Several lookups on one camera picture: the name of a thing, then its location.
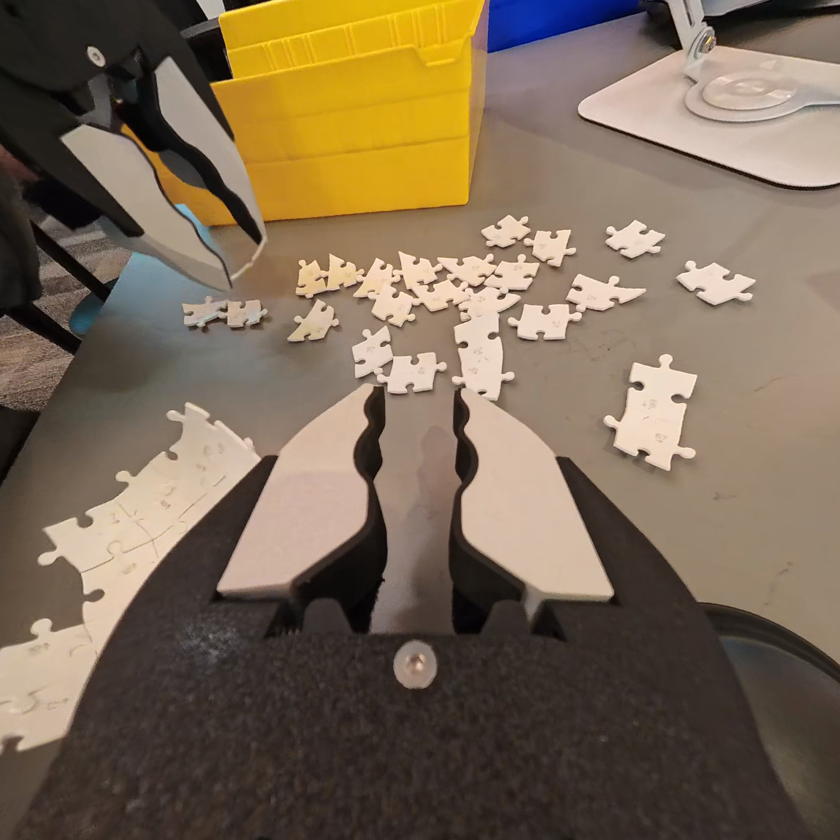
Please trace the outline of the black round puzzle stand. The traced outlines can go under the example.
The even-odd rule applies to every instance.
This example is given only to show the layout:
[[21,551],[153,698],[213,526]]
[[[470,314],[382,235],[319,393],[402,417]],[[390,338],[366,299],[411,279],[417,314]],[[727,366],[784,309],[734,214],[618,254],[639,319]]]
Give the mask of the black round puzzle stand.
[[814,838],[839,838],[839,666],[780,624],[703,604],[773,769]]

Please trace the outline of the black office chair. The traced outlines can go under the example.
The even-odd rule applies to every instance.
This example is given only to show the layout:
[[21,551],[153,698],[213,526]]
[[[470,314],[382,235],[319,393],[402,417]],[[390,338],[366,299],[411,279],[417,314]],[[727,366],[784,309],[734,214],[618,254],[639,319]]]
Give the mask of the black office chair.
[[35,241],[38,295],[24,322],[2,310],[2,407],[42,411],[98,316],[103,300],[86,285],[113,289],[131,253],[105,238],[95,224],[74,233],[24,200],[24,182],[2,171],[2,198],[43,231],[47,251]]

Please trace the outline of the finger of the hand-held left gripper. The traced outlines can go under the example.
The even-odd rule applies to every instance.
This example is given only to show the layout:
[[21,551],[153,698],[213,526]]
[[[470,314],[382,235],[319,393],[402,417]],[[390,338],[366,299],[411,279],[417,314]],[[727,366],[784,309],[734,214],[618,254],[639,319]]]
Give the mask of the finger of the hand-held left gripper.
[[[210,103],[203,93],[211,94]],[[221,263],[227,276],[243,276],[265,246],[266,225],[245,163],[208,84],[201,80],[196,89],[175,58],[163,58],[141,78],[141,124],[143,136],[171,172],[182,180],[190,173],[252,239],[255,250],[241,267],[230,269]]]
[[82,124],[61,137],[93,179],[138,227],[127,237],[134,250],[217,291],[231,288],[220,256],[209,248],[191,220],[162,192],[156,171],[140,146],[122,133]]

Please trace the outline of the white metal stand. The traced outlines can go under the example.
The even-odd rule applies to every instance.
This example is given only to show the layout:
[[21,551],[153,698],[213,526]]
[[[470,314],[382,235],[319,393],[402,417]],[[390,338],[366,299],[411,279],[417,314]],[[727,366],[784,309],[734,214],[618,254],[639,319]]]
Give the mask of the white metal stand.
[[700,1],[667,1],[680,52],[584,99],[579,116],[778,186],[839,184],[839,66],[719,46]]

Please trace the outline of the blue plastic bin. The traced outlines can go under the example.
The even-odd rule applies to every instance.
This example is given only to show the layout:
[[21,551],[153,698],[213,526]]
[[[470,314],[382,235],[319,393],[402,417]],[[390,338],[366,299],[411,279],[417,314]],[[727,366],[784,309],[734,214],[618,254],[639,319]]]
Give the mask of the blue plastic bin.
[[638,1],[491,1],[490,53],[634,14]]

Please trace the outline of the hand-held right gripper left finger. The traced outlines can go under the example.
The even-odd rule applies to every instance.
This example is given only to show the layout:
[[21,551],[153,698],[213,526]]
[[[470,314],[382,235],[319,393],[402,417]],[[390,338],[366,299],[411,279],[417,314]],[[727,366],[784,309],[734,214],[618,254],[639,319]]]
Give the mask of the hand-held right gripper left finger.
[[387,561],[375,489],[384,427],[384,388],[361,385],[290,438],[218,580],[220,598],[277,602],[299,625],[312,603],[331,600],[354,632],[370,632]]

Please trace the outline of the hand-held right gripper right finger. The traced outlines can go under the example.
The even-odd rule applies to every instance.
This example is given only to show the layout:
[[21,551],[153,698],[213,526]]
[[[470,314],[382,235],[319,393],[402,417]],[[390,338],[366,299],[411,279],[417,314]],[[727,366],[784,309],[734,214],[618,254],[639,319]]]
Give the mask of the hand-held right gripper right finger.
[[480,633],[501,602],[520,606],[531,627],[551,602],[609,603],[613,584],[551,447],[468,388],[455,393],[454,433],[455,632]]

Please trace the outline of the assembled curved puzzle ball section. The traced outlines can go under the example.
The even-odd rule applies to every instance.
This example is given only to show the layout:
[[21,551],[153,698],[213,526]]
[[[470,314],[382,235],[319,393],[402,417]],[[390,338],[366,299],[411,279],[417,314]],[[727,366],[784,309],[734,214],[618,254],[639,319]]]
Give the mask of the assembled curved puzzle ball section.
[[63,739],[112,632],[165,556],[258,465],[251,438],[240,437],[200,406],[187,402],[167,418],[179,439],[124,484],[113,499],[44,529],[54,549],[39,565],[67,561],[80,574],[82,621],[60,630],[48,618],[30,627],[31,640],[2,647],[2,747],[28,751]]

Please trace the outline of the yellow plastic bin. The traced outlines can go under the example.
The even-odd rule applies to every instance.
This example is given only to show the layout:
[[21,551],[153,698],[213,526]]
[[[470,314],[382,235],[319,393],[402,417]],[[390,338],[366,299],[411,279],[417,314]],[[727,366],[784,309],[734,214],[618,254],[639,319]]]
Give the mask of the yellow plastic bin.
[[264,2],[223,12],[212,88],[266,222],[464,205],[488,2]]

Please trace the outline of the pile of white puzzle pieces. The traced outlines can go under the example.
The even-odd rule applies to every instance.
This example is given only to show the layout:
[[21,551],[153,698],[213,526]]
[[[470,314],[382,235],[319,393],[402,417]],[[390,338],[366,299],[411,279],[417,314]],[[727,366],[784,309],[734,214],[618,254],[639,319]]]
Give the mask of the pile of white puzzle pieces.
[[[414,392],[429,392],[434,389],[437,373],[447,370],[447,365],[437,358],[436,352],[424,351],[416,354],[397,356],[393,353],[390,327],[401,328],[407,322],[416,320],[415,307],[421,304],[430,312],[441,312],[454,305],[458,309],[458,324],[455,325],[455,341],[460,345],[458,352],[461,359],[461,376],[454,376],[456,385],[471,388],[485,398],[496,401],[501,384],[511,382],[514,374],[501,371],[503,350],[499,333],[499,316],[520,302],[521,296],[516,291],[526,291],[535,279],[541,264],[560,268],[566,256],[574,255],[576,248],[568,247],[570,229],[556,231],[538,230],[532,236],[524,236],[528,231],[525,217],[506,216],[497,224],[486,227],[482,235],[488,246],[508,247],[521,240],[530,247],[530,261],[524,254],[516,260],[502,260],[494,265],[493,255],[485,258],[473,256],[464,258],[461,263],[451,258],[438,257],[438,264],[431,266],[427,259],[416,259],[412,255],[401,255],[402,270],[392,270],[382,265],[380,259],[371,267],[364,282],[371,281],[369,287],[362,286],[355,292],[360,297],[373,301],[371,315],[382,321],[382,326],[375,332],[365,329],[363,339],[353,345],[353,375],[361,379],[367,375],[376,375],[377,381],[385,385],[390,394],[408,393],[409,386]],[[605,245],[626,259],[635,259],[642,255],[655,255],[661,251],[659,244],[665,234],[660,233],[640,220],[622,228],[608,226],[605,229]],[[338,280],[333,273],[341,274],[340,282],[347,286],[362,279],[362,273],[354,275],[355,269],[347,263],[341,266],[341,260],[330,272],[320,270],[316,262],[299,263],[298,293],[323,292],[326,290],[324,278]],[[426,286],[434,280],[436,273],[446,268],[450,273],[446,280]],[[688,260],[685,268],[676,276],[677,282],[696,297],[711,306],[725,302],[747,302],[753,298],[748,291],[756,279],[739,273],[732,274],[730,269],[718,263],[698,266],[696,261]],[[520,340],[537,341],[541,337],[548,340],[564,340],[568,326],[579,322],[585,312],[603,312],[615,305],[624,304],[645,294],[641,287],[623,287],[617,276],[608,280],[578,274],[570,285],[564,302],[553,303],[548,307],[523,304],[519,318],[508,318],[508,325],[517,331]],[[287,337],[289,343],[303,343],[307,340],[323,340],[331,329],[340,325],[335,317],[334,306],[325,300],[315,300],[305,317],[296,316],[297,327]]]

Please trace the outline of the joined white puzzle strip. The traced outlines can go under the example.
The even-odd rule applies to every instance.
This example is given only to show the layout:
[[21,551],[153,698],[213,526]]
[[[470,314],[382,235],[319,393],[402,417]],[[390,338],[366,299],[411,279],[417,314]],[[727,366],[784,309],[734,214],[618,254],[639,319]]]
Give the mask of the joined white puzzle strip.
[[659,469],[670,470],[674,456],[693,459],[695,449],[680,444],[686,404],[675,396],[691,397],[697,375],[671,368],[673,357],[658,358],[658,366],[633,363],[626,391],[623,416],[607,415],[605,426],[615,432],[613,446],[633,457],[645,453],[645,461]]

